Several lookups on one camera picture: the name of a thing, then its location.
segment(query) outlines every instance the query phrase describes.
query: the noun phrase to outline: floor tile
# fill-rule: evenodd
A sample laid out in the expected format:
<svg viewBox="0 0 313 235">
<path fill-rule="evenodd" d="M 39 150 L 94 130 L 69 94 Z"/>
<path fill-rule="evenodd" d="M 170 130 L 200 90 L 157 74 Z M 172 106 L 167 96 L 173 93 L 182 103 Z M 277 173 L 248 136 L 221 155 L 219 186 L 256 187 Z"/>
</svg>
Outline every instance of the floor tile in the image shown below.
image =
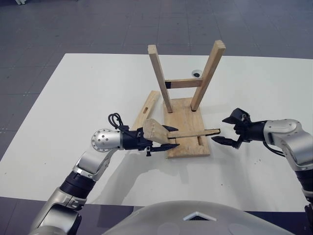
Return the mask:
<svg viewBox="0 0 313 235">
<path fill-rule="evenodd" d="M 256 45 L 226 45 L 224 55 L 262 56 Z"/>
<path fill-rule="evenodd" d="M 234 0 L 234 2 L 241 13 L 261 14 L 264 12 L 255 0 Z"/>
<path fill-rule="evenodd" d="M 123 54 L 148 54 L 148 44 L 125 44 L 122 49 Z"/>
<path fill-rule="evenodd" d="M 157 27 L 130 27 L 127 31 L 126 44 L 156 44 Z"/>
<path fill-rule="evenodd" d="M 103 22 L 102 26 L 110 26 L 110 27 L 128 27 L 132 20 L 132 14 L 130 13 L 114 13 L 109 12 Z"/>
<path fill-rule="evenodd" d="M 27 93 L 40 94 L 55 69 L 56 66 L 44 67 Z"/>
<path fill-rule="evenodd" d="M 0 94 L 0 130 L 4 130 L 23 100 L 22 94 Z"/>
<path fill-rule="evenodd" d="M 186 12 L 160 12 L 160 18 L 184 18 Z"/>
<path fill-rule="evenodd" d="M 286 40 L 276 29 L 252 27 L 250 31 L 254 41 L 260 45 L 286 45 Z"/>
<path fill-rule="evenodd" d="M 0 146 L 2 145 L 1 138 L 2 138 L 2 136 L 0 133 Z M 17 201 L 18 200 L 16 198 L 0 197 L 0 208 L 1 208 L 0 234 L 5 233 Z"/>
<path fill-rule="evenodd" d="M 219 27 L 246 27 L 246 23 L 240 13 L 215 14 Z"/>
<path fill-rule="evenodd" d="M 312 47 L 313 30 L 306 31 L 301 29 L 280 29 L 279 33 L 290 46 L 307 46 Z"/>
<path fill-rule="evenodd" d="M 262 56 L 293 58 L 295 53 L 293 48 L 286 45 L 264 46 L 259 45 Z"/>
<path fill-rule="evenodd" d="M 131 27 L 158 27 L 159 13 L 137 13 L 132 16 Z"/>
<path fill-rule="evenodd" d="M 5 235 L 28 234 L 30 226 L 45 202 L 19 199 Z"/>
<path fill-rule="evenodd" d="M 188 26 L 217 27 L 217 22 L 214 14 L 189 13 Z"/>
<path fill-rule="evenodd" d="M 7 76 L 0 80 L 0 94 L 25 94 L 32 86 L 42 67 L 7 69 Z"/>
<path fill-rule="evenodd" d="M 259 27 L 259 28 L 273 28 L 275 26 L 270 21 L 269 17 L 266 15 L 252 14 L 252 13 L 244 13 L 242 17 L 248 27 Z"/>
<path fill-rule="evenodd" d="M 213 12 L 215 13 L 237 13 L 238 8 L 232 0 L 221 0 L 211 2 Z"/>
<path fill-rule="evenodd" d="M 209 55 L 212 47 L 213 44 L 191 45 L 190 50 L 192 55 Z"/>
<path fill-rule="evenodd" d="M 294 18 L 289 14 L 283 16 L 268 16 L 268 18 L 278 29 L 290 29 L 296 27 Z"/>
<path fill-rule="evenodd" d="M 187 27 L 187 18 L 160 18 L 159 27 Z"/>
<path fill-rule="evenodd" d="M 186 4 L 185 1 L 180 0 L 162 0 L 161 1 L 161 12 L 176 12 L 185 13 Z"/>
<path fill-rule="evenodd" d="M 221 39 L 220 31 L 215 27 L 190 27 L 191 44 L 213 44 Z"/>
<path fill-rule="evenodd" d="M 26 50 L 26 46 L 0 47 L 0 67 L 12 67 Z"/>
<path fill-rule="evenodd" d="M 90 53 L 120 54 L 122 53 L 122 48 L 122 44 L 91 44 Z"/>
<path fill-rule="evenodd" d="M 70 28 L 64 35 L 63 44 L 90 44 L 98 33 L 98 28 Z"/>
<path fill-rule="evenodd" d="M 89 45 L 60 45 L 56 47 L 46 66 L 56 66 L 60 63 L 65 53 L 89 53 Z"/>
<path fill-rule="evenodd" d="M 133 210 L 131 206 L 85 205 L 80 211 L 82 223 L 77 235 L 100 235 L 125 219 Z"/>
<path fill-rule="evenodd" d="M 106 14 L 78 14 L 58 16 L 54 27 L 65 29 L 99 28 Z"/>
<path fill-rule="evenodd" d="M 280 6 L 273 6 L 273 5 L 263 5 L 262 9 L 266 15 L 269 16 L 283 16 L 289 14 L 288 10 Z"/>
<path fill-rule="evenodd" d="M 245 27 L 220 27 L 222 40 L 230 44 L 254 44 L 251 32 Z"/>
<path fill-rule="evenodd" d="M 125 41 L 128 27 L 101 27 L 94 37 L 94 44 L 122 44 Z"/>
<path fill-rule="evenodd" d="M 160 27 L 157 42 L 160 44 L 188 44 L 189 33 L 187 27 Z"/>
<path fill-rule="evenodd" d="M 55 46 L 32 46 L 28 47 L 19 60 L 14 64 L 16 67 L 45 66 L 55 51 Z"/>
<path fill-rule="evenodd" d="M 155 0 L 155 1 L 138 0 L 136 3 L 134 14 L 160 13 L 160 9 L 161 9 L 160 0 Z"/>
<path fill-rule="evenodd" d="M 313 47 L 297 46 L 291 47 L 296 58 L 313 59 Z"/>
<path fill-rule="evenodd" d="M 19 129 L 38 96 L 39 94 L 27 94 L 24 96 L 23 101 L 19 105 L 18 109 L 14 112 L 11 120 L 6 126 L 6 130 L 17 131 Z"/>
<path fill-rule="evenodd" d="M 59 45 L 67 42 L 67 28 L 54 28 L 54 29 L 45 29 L 41 30 L 38 33 L 38 37 L 33 45 L 36 46 L 51 46 L 51 45 Z"/>
<path fill-rule="evenodd" d="M 136 7 L 136 2 L 131 0 L 123 0 L 123 1 L 110 1 L 108 5 L 109 12 L 116 13 L 133 13 Z"/>
<path fill-rule="evenodd" d="M 190 46 L 158 44 L 157 51 L 160 55 L 190 55 Z"/>
<path fill-rule="evenodd" d="M 213 9 L 209 1 L 188 0 L 186 4 L 186 11 L 189 13 L 213 13 Z"/>
<path fill-rule="evenodd" d="M 0 130 L 0 161 L 2 159 L 2 157 L 4 156 L 4 153 L 6 152 L 6 150 L 8 149 L 12 139 L 14 138 L 16 134 L 16 131 L 3 131 Z"/>
</svg>

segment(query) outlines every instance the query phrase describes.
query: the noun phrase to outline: wooden piece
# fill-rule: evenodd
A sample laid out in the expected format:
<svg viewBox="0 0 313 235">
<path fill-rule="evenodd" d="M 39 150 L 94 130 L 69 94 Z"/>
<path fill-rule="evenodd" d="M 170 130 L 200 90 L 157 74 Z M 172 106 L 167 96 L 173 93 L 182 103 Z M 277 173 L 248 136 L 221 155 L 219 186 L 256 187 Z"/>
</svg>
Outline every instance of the wooden piece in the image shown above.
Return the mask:
<svg viewBox="0 0 313 235">
<path fill-rule="evenodd" d="M 181 132 L 203 131 L 204 124 L 200 109 L 190 109 L 192 98 L 172 99 L 173 112 L 169 114 L 164 105 L 164 124 L 173 126 Z M 208 141 L 204 136 L 171 139 L 179 146 L 167 151 L 168 158 L 202 157 L 210 155 Z"/>
<path fill-rule="evenodd" d="M 156 45 L 148 45 L 148 54 L 150 56 L 152 66 L 153 66 L 153 69 L 154 69 L 155 74 L 156 74 L 156 79 L 157 79 L 158 85 L 160 86 L 160 90 L 161 90 L 161 93 L 162 93 L 162 96 L 164 99 L 164 103 L 166 105 L 166 110 L 168 113 L 171 113 L 171 112 L 173 112 L 173 109 L 171 106 L 170 97 L 168 95 L 168 92 L 167 92 L 167 89 L 165 86 L 164 75 L 163 75 L 160 59 L 158 57 Z"/>
<path fill-rule="evenodd" d="M 165 80 L 165 86 L 167 89 L 200 87 L 201 84 L 202 79 L 199 78 Z"/>
<path fill-rule="evenodd" d="M 225 45 L 221 40 L 215 41 L 213 48 L 211 50 L 209 59 L 206 62 L 206 65 L 204 67 L 203 73 L 202 73 L 202 85 L 196 89 L 196 92 L 194 94 L 194 97 L 191 101 L 191 109 L 193 111 L 196 111 L 200 105 L 200 102 L 204 96 L 204 93 L 209 86 L 209 83 L 212 79 L 212 76 L 215 72 L 215 69 L 217 65 L 219 64 L 219 61 L 225 51 Z"/>
<path fill-rule="evenodd" d="M 150 117 L 150 114 L 160 97 L 160 92 L 151 91 L 145 104 L 142 106 L 140 113 L 138 114 L 135 123 L 133 124 L 131 130 L 137 130 L 137 128 L 142 127 L 144 121 Z"/>
<path fill-rule="evenodd" d="M 221 133 L 220 129 L 189 131 L 189 132 L 173 131 L 167 134 L 167 138 L 174 139 L 174 138 L 186 138 L 186 137 L 194 137 L 194 136 L 211 136 L 211 135 L 217 135 L 219 133 Z"/>
<path fill-rule="evenodd" d="M 160 123 L 154 119 L 145 120 L 143 123 L 143 137 L 150 141 L 155 141 L 158 143 L 170 143 L 167 138 L 169 133 Z"/>
</svg>

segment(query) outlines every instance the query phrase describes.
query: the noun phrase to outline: wood grain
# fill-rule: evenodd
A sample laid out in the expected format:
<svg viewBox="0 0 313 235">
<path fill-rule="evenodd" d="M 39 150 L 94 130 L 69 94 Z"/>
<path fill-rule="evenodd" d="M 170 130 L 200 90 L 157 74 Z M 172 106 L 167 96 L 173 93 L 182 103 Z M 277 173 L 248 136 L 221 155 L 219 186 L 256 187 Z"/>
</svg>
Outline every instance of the wood grain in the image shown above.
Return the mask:
<svg viewBox="0 0 313 235">
<path fill-rule="evenodd" d="M 143 137 L 147 140 L 158 142 L 158 143 L 170 143 L 167 138 L 169 133 L 160 123 L 154 119 L 147 119 L 143 123 Z"/>
<path fill-rule="evenodd" d="M 202 79 L 199 78 L 165 80 L 165 86 L 167 89 L 200 87 L 201 84 Z"/>
<path fill-rule="evenodd" d="M 219 61 L 221 60 L 221 57 L 225 51 L 225 48 L 226 47 L 221 40 L 215 41 L 202 73 L 202 85 L 196 89 L 194 97 L 191 101 L 191 109 L 193 111 L 196 111 L 198 109 L 200 102 L 205 94 L 205 91 L 213 77 L 216 67 L 219 64 Z"/>
<path fill-rule="evenodd" d="M 195 112 L 190 109 L 191 99 L 192 98 L 172 99 L 172 113 L 167 112 L 164 104 L 164 124 L 173 126 L 181 132 L 203 131 L 205 128 L 200 109 L 197 109 Z M 210 155 L 208 141 L 204 136 L 171 139 L 171 143 L 179 143 L 180 145 L 167 151 L 168 158 L 202 157 Z"/>
<path fill-rule="evenodd" d="M 172 105 L 171 105 L 171 100 L 170 100 L 170 97 L 168 95 L 168 91 L 167 91 L 166 86 L 165 86 L 164 74 L 163 74 L 163 70 L 161 67 L 160 59 L 158 57 L 156 45 L 148 45 L 148 54 L 149 54 L 153 69 L 154 69 L 155 74 L 156 74 L 156 79 L 157 79 L 158 85 L 160 86 L 163 100 L 164 100 L 164 103 L 166 105 L 166 110 L 168 113 L 172 113 L 173 109 L 172 109 Z"/>
<path fill-rule="evenodd" d="M 151 91 L 148 95 L 146 102 L 142 106 L 140 113 L 138 114 L 131 130 L 137 130 L 138 128 L 142 127 L 144 121 L 148 119 L 151 115 L 151 112 L 160 97 L 160 92 L 158 91 Z"/>
</svg>

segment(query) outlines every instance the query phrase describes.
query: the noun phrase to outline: gray tiled floor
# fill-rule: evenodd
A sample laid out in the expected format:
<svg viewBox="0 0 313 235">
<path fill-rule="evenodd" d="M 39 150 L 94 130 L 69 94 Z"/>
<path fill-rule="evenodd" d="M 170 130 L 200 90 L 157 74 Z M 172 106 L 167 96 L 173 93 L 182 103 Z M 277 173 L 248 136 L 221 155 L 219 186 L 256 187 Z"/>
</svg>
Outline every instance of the gray tiled floor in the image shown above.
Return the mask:
<svg viewBox="0 0 313 235">
<path fill-rule="evenodd" d="M 156 43 L 160 54 L 208 55 L 216 39 L 225 55 L 313 59 L 313 2 L 2 0 L 0 159 L 64 53 L 145 54 Z M 1 234 L 22 205 L 0 201 Z"/>
</svg>

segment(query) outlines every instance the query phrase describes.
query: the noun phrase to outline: black connector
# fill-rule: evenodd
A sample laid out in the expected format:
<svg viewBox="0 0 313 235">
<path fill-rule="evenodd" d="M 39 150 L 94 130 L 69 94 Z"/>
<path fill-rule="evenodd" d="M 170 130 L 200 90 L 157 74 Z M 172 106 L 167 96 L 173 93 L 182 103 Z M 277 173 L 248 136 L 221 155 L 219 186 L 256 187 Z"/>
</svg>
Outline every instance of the black connector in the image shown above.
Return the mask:
<svg viewBox="0 0 313 235">
<path fill-rule="evenodd" d="M 95 183 L 94 180 L 72 171 L 60 186 L 60 190 L 74 197 L 85 199 Z"/>
</svg>

